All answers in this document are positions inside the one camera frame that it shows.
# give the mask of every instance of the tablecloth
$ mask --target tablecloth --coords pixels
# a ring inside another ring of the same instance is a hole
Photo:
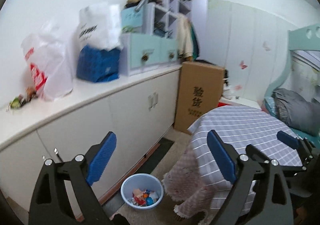
[[[296,137],[280,120],[246,106],[213,109],[190,126],[192,137],[188,147],[162,181],[172,200],[183,201],[174,208],[181,217],[190,218],[204,211],[207,214],[203,221],[205,224],[208,214],[212,218],[219,211],[231,190],[231,183],[223,178],[207,146],[207,133],[212,129],[223,142],[233,145],[239,154],[245,154],[246,146],[252,144],[269,158],[277,159],[281,165],[302,165],[297,151],[276,137],[280,130]],[[252,187],[241,215],[247,213],[252,205],[255,195]]]

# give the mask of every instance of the blue gripper pad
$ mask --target blue gripper pad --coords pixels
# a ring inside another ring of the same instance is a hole
[[[234,184],[237,180],[235,164],[212,131],[207,135],[207,144],[223,177]]]
[[[282,130],[277,133],[277,138],[282,143],[286,144],[287,146],[291,147],[292,149],[299,148],[299,142],[296,138],[288,135],[287,133],[283,132]]]
[[[114,133],[108,137],[101,149],[95,155],[88,166],[87,183],[91,186],[94,182],[99,181],[105,167],[107,166],[113,151],[116,149],[117,138]]]

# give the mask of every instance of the brown baseboard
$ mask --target brown baseboard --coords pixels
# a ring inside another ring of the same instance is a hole
[[[160,143],[156,143],[123,177],[121,177],[121,179],[99,199],[100,204],[103,205],[107,200],[109,200],[121,188],[124,180],[133,175],[159,146]],[[82,222],[84,221],[84,217],[81,214],[76,217],[76,220]]]

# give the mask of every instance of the mint green drawer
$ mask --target mint green drawer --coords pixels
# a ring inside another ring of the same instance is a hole
[[[160,62],[173,62],[178,58],[178,42],[175,39],[162,38],[160,48]]]
[[[131,34],[131,68],[160,62],[160,37]]]

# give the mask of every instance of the cardboard box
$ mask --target cardboard box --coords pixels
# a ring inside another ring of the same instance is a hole
[[[223,67],[197,62],[182,64],[175,129],[190,134],[190,125],[218,106],[223,78]]]

